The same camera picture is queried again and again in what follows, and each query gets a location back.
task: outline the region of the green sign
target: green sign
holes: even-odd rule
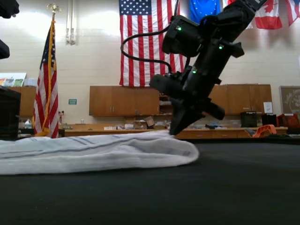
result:
[[[69,105],[76,105],[77,99],[69,99]]]

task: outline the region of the orange object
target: orange object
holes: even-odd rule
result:
[[[245,132],[247,132],[251,137],[258,138],[263,137],[264,132],[269,131],[270,134],[276,135],[277,131],[274,125],[265,125],[257,129],[256,133],[253,130],[246,129]]]
[[[277,116],[277,125],[279,127],[300,128],[298,115],[294,113]]]

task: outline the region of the black tabletop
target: black tabletop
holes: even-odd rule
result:
[[[197,144],[190,165],[0,177],[3,225],[300,224],[300,148]]]

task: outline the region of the white towel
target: white towel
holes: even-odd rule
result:
[[[0,174],[74,173],[122,168],[170,167],[199,157],[189,142],[168,131],[0,142]]]

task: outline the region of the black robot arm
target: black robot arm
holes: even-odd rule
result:
[[[225,112],[213,104],[209,95],[230,56],[244,55],[241,43],[233,41],[253,20],[267,0],[236,0],[216,16],[204,17],[200,24],[175,16],[163,42],[165,53],[198,58],[184,71],[155,75],[150,86],[171,98],[173,118],[170,134],[176,135],[207,112],[222,120]]]

